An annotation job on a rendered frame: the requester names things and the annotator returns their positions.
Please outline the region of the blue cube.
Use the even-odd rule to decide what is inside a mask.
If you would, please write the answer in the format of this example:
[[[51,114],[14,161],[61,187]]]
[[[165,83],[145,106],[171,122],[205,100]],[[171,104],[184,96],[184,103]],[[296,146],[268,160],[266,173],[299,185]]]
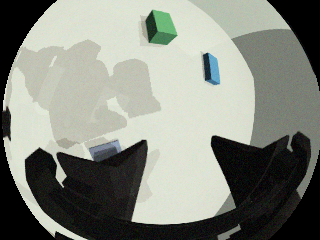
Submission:
[[[220,76],[219,76],[219,61],[217,61],[215,56],[212,56],[211,53],[204,53],[204,76],[205,81],[209,84],[220,84]]]

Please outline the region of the green cube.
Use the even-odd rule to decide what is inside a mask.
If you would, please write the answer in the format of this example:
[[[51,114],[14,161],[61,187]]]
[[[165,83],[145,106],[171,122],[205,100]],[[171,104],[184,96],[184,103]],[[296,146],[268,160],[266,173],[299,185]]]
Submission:
[[[168,45],[176,39],[176,28],[173,27],[173,21],[169,15],[171,13],[155,11],[155,9],[149,13],[145,20],[149,43]]]

